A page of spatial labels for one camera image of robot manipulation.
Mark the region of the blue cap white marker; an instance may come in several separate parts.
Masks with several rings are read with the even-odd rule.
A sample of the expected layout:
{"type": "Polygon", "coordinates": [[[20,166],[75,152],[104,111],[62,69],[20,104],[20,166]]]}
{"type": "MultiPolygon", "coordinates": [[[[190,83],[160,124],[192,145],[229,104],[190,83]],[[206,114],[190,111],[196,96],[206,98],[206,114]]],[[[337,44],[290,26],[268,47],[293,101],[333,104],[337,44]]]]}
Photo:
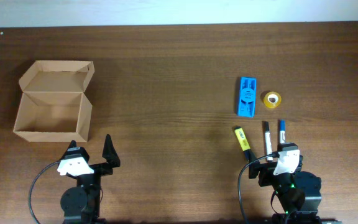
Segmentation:
{"type": "Polygon", "coordinates": [[[285,121],[282,119],[279,121],[279,142],[285,143],[285,121]]]}

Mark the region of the brown cardboard box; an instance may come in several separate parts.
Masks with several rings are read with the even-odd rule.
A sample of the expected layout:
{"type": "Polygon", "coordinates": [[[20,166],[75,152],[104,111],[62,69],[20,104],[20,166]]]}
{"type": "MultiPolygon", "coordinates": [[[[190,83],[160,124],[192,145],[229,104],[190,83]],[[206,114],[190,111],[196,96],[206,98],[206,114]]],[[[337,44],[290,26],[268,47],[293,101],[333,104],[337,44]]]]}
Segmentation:
{"type": "Polygon", "coordinates": [[[35,61],[19,79],[13,132],[29,142],[86,142],[93,105],[85,91],[94,72],[92,61],[35,61]]]}

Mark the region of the yellow tape roll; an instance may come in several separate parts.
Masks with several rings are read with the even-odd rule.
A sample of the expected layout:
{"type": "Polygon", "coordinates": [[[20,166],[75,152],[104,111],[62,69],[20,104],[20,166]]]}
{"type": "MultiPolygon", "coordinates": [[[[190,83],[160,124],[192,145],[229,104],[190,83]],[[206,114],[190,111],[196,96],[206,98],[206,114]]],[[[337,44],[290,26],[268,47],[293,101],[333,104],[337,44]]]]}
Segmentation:
{"type": "Polygon", "coordinates": [[[263,98],[264,105],[269,109],[275,109],[281,102],[282,97],[275,91],[270,91],[263,98]]]}

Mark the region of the black cap white marker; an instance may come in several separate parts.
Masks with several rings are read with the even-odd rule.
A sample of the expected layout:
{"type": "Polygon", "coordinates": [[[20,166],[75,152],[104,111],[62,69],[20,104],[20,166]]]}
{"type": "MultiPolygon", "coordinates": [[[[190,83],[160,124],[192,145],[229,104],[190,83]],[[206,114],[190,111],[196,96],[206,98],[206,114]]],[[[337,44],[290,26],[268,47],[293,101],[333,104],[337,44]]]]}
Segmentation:
{"type": "Polygon", "coordinates": [[[265,152],[266,155],[269,155],[272,153],[272,143],[270,138],[270,128],[269,128],[269,122],[263,121],[263,130],[264,130],[264,139],[265,139],[265,152]]]}

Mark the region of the yellow highlighter pen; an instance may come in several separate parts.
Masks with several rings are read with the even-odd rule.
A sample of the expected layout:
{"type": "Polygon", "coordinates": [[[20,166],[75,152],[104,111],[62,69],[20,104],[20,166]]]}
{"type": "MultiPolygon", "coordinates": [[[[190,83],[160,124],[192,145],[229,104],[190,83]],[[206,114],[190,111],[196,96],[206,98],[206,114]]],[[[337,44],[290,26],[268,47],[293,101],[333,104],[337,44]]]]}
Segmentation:
{"type": "Polygon", "coordinates": [[[244,130],[240,126],[236,126],[234,128],[234,133],[237,137],[237,140],[239,141],[239,144],[241,146],[241,149],[246,157],[246,159],[251,162],[254,159],[252,158],[252,151],[250,149],[250,145],[248,143],[248,140],[246,138],[244,130]]]}

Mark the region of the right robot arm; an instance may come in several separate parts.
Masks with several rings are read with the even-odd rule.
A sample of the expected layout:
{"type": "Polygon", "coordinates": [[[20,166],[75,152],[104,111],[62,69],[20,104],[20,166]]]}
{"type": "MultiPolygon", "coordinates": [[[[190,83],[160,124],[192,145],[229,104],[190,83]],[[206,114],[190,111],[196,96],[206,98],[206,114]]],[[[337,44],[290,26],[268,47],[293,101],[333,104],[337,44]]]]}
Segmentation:
{"type": "Polygon", "coordinates": [[[318,216],[321,178],[302,171],[303,156],[296,144],[279,144],[270,154],[275,162],[260,163],[266,156],[256,158],[250,149],[244,154],[249,161],[249,178],[257,177],[261,187],[273,187],[271,200],[277,197],[283,208],[283,213],[272,215],[271,223],[322,223],[318,216]]]}

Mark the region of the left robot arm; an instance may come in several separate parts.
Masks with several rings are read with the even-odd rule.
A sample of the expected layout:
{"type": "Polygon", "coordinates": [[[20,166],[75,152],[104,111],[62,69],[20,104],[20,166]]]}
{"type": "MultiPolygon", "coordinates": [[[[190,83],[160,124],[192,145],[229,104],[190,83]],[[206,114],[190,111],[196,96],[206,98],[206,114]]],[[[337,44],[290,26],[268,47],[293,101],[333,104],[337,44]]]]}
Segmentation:
{"type": "Polygon", "coordinates": [[[106,160],[104,163],[89,165],[89,154],[85,148],[78,147],[74,140],[61,157],[57,171],[76,180],[76,186],[66,190],[60,199],[64,223],[107,222],[99,217],[103,198],[101,178],[113,174],[113,169],[121,165],[109,134],[104,141],[102,158],[106,160]]]}

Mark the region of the blue plastic block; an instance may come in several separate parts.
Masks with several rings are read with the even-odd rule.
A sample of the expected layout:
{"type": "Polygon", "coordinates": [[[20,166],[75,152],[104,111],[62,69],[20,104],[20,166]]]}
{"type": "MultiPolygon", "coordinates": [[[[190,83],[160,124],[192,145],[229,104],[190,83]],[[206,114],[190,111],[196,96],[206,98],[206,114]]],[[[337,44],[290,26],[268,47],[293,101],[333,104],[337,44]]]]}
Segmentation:
{"type": "Polygon", "coordinates": [[[237,115],[253,118],[255,115],[255,102],[257,93],[257,80],[255,78],[241,77],[239,84],[239,99],[237,115]]]}

